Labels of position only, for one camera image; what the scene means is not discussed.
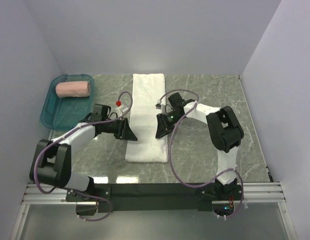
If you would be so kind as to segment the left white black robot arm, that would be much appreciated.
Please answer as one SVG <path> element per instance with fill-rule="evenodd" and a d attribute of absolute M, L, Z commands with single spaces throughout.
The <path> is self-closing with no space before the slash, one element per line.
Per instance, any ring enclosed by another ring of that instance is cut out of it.
<path fill-rule="evenodd" d="M 40 140 L 30 168 L 30 180 L 37 179 L 38 183 L 54 188 L 77 191 L 84 201 L 92 200 L 96 194 L 94 179 L 72 170 L 72 156 L 79 147 L 102 133 L 113 134 L 118 140 L 137 141 L 128 118 L 119 116 L 128 110 L 126 105 L 118 107 L 116 118 L 111 119 L 110 106 L 95 104 L 93 111 L 75 128 L 53 140 Z"/>

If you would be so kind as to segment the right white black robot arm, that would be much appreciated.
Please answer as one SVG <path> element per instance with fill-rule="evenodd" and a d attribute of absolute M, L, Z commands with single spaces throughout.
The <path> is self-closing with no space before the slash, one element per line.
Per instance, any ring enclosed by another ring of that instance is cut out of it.
<path fill-rule="evenodd" d="M 230 106 L 212 107 L 198 102 L 197 99 L 183 99 L 177 90 L 172 90 L 168 97 L 171 111 L 159 99 L 155 105 L 160 110 L 157 114 L 155 137 L 161 139 L 173 135 L 184 118 L 191 118 L 206 123 L 211 142 L 217 150 L 217 173 L 208 184 L 202 184 L 202 194 L 213 200 L 234 200 L 243 192 L 238 185 L 236 172 L 237 153 L 244 131 Z"/>

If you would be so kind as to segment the white towel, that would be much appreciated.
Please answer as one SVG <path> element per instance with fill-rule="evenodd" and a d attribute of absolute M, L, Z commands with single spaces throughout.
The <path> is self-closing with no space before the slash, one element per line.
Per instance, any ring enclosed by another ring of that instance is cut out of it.
<path fill-rule="evenodd" d="M 125 160 L 130 163 L 166 163 L 168 138 L 156 139 L 159 99 L 166 93 L 165 76 L 159 74 L 134 74 L 132 86 L 133 104 L 129 126 L 137 141 L 128 141 Z"/>

